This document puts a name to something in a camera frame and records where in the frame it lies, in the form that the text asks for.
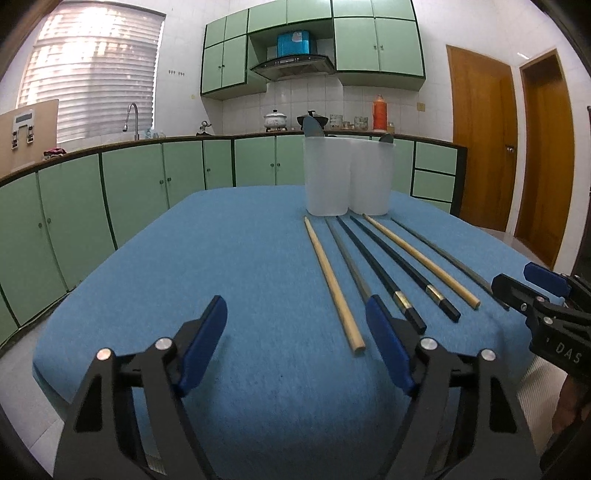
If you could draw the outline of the person's right hand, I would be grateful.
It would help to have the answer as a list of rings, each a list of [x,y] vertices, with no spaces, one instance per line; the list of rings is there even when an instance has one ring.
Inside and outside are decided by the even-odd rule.
[[[585,421],[590,414],[589,387],[572,376],[567,376],[562,386],[555,413],[552,431],[560,434],[575,421]]]

